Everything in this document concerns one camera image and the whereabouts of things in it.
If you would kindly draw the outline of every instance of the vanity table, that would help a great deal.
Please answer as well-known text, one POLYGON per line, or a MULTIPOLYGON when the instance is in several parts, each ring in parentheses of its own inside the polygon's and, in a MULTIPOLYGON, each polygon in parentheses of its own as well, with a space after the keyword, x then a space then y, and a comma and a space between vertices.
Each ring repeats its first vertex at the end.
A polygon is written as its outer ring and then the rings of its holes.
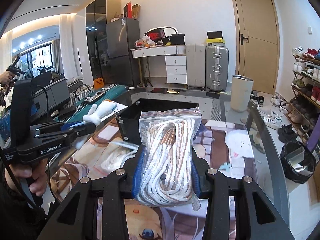
POLYGON ((137 58, 142 80, 141 61, 143 57, 164 56, 166 65, 167 83, 187 84, 187 58, 185 45, 157 46, 143 49, 132 49, 133 58, 137 58))

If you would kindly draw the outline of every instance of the metal screw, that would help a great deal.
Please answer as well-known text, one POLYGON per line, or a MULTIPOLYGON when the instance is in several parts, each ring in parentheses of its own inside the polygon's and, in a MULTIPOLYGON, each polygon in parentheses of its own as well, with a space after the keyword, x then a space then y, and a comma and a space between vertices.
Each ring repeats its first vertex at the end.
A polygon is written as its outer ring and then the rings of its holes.
POLYGON ((211 175, 215 175, 215 174, 217 174, 217 170, 214 168, 211 168, 211 169, 208 169, 208 173, 211 175))
POLYGON ((252 182, 252 178, 250 176, 245 176, 243 178, 243 180, 246 182, 246 183, 251 183, 252 182))
POLYGON ((124 169, 117 169, 116 170, 116 174, 117 175, 123 175, 125 173, 125 170, 124 169))
POLYGON ((88 178, 88 177, 82 177, 82 178, 80 179, 80 182, 81 182, 82 184, 86 184, 88 181, 89 181, 89 178, 88 178))

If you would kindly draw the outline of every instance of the gray refrigerator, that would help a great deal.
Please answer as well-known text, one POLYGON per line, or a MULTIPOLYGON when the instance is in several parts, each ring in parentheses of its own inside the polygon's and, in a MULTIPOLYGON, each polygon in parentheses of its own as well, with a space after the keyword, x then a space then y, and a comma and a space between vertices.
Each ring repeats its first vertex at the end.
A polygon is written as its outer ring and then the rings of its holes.
POLYGON ((139 21, 121 18, 107 24, 109 63, 115 83, 137 86, 140 83, 139 65, 130 49, 140 39, 139 21))

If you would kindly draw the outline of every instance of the plastic zip bag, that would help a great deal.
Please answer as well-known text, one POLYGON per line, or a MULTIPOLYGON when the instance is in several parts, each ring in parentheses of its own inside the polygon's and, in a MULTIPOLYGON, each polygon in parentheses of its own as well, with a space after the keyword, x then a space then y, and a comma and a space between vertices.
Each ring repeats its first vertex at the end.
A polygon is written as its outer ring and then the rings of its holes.
POLYGON ((172 207, 200 202, 192 187, 192 141, 201 124, 199 107, 142 112, 139 131, 146 147, 141 172, 135 179, 136 200, 151 207, 172 207))

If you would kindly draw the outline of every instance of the suitcase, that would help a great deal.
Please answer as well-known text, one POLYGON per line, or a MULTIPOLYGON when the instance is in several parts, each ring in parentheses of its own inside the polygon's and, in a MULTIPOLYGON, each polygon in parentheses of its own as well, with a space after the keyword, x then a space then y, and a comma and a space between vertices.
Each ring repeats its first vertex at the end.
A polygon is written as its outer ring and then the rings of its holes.
POLYGON ((187 85, 205 87, 205 45, 187 44, 187 85))
POLYGON ((225 91, 228 82, 229 50, 226 47, 206 47, 205 86, 207 91, 225 91))

